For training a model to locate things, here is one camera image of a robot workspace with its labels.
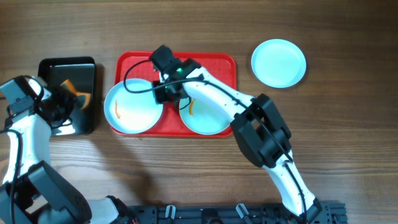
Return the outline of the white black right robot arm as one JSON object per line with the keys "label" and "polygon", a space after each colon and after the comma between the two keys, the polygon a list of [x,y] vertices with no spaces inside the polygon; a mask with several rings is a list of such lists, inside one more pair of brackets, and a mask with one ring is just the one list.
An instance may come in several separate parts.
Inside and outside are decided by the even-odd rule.
{"label": "white black right robot arm", "polygon": [[322,206],[295,165],[289,142],[291,132],[267,95],[241,93],[215,78],[197,61],[181,61],[165,45],[153,51],[149,60],[160,73],[160,80],[154,85],[159,103],[190,97],[219,112],[229,121],[246,159],[268,172],[291,215],[302,223],[315,220]]}

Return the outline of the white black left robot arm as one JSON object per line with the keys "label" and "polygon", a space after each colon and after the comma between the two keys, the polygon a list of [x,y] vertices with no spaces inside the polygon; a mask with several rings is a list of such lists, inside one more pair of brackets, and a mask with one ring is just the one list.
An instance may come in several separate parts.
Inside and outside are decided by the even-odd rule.
{"label": "white black left robot arm", "polygon": [[89,107],[91,93],[70,80],[47,89],[28,75],[3,83],[1,93],[9,102],[2,132],[11,143],[1,186],[4,223],[137,223],[120,199],[87,200],[50,165],[52,130],[72,124],[70,115]]}

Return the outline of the orange green sponge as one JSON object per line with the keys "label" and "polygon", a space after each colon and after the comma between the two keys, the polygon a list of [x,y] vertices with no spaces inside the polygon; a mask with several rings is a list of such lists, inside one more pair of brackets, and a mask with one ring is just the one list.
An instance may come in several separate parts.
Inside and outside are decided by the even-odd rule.
{"label": "orange green sponge", "polygon": [[61,83],[60,86],[75,95],[79,109],[83,110],[90,105],[91,93],[77,91],[69,79]]}

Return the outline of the light blue plate top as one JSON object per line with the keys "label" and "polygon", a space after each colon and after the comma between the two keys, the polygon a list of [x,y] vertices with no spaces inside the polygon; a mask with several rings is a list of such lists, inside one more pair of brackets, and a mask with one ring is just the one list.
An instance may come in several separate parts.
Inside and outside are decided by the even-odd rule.
{"label": "light blue plate top", "polygon": [[113,86],[104,101],[109,125],[124,134],[143,133],[153,127],[162,115],[163,105],[155,101],[150,88],[152,83],[140,78]]}

